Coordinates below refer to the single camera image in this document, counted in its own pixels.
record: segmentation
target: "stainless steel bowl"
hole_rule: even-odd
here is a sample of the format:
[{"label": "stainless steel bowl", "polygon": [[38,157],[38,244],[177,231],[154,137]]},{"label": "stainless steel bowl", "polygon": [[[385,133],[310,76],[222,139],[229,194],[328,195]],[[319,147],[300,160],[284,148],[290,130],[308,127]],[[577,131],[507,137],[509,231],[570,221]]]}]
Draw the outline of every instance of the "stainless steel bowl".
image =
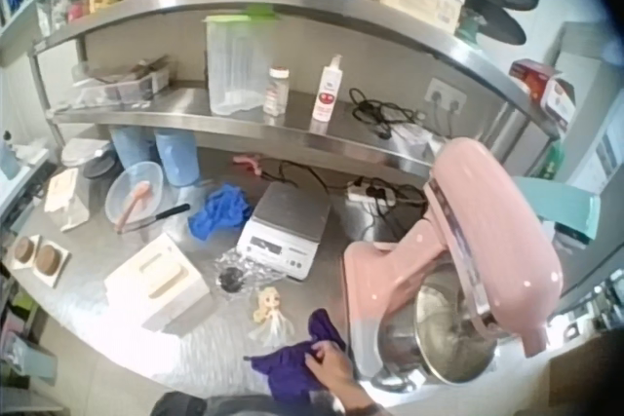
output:
[{"label": "stainless steel bowl", "polygon": [[474,380],[491,363],[496,341],[484,338],[466,319],[457,272],[451,262],[440,261],[424,278],[414,301],[383,319],[378,347],[385,369],[372,383],[382,390],[405,392],[415,388],[409,379],[415,370],[428,381]]}]

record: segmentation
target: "stand mixer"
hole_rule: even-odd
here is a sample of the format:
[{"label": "stand mixer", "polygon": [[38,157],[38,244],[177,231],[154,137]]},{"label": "stand mixer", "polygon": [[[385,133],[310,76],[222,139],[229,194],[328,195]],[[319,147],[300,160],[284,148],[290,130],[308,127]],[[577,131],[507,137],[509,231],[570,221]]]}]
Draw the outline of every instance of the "stand mixer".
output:
[{"label": "stand mixer", "polygon": [[527,357],[546,348],[562,267],[535,213],[479,142],[456,138],[424,187],[429,209],[396,244],[356,242],[344,253],[354,360],[365,380],[384,371],[381,328],[452,257],[464,321],[486,340],[510,334]]}]

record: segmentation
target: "doll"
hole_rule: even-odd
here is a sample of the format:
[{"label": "doll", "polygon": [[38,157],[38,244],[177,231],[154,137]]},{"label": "doll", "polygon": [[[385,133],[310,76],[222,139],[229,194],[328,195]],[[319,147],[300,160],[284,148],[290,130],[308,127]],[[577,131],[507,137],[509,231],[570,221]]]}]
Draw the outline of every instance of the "doll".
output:
[{"label": "doll", "polygon": [[280,293],[275,287],[263,289],[257,296],[258,309],[253,313],[253,321],[260,326],[249,336],[260,341],[267,348],[279,348],[294,334],[293,324],[280,312]]}]

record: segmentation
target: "spray bottle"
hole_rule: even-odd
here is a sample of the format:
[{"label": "spray bottle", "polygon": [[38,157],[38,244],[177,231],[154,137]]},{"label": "spray bottle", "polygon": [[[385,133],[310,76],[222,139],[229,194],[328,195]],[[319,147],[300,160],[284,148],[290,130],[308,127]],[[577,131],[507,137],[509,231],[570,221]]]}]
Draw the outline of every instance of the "spray bottle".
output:
[{"label": "spray bottle", "polygon": [[342,56],[334,56],[329,66],[323,69],[321,84],[316,94],[312,117],[317,121],[329,122],[332,118],[333,107],[338,98],[342,70],[340,60]]}]

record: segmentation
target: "digital scale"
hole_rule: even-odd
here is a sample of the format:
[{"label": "digital scale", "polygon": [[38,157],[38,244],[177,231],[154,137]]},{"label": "digital scale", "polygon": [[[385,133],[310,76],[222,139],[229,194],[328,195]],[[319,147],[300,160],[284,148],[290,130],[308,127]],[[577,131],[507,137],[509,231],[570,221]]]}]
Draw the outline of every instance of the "digital scale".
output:
[{"label": "digital scale", "polygon": [[305,280],[329,214],[329,199],[272,182],[243,228],[236,248],[253,261]]}]

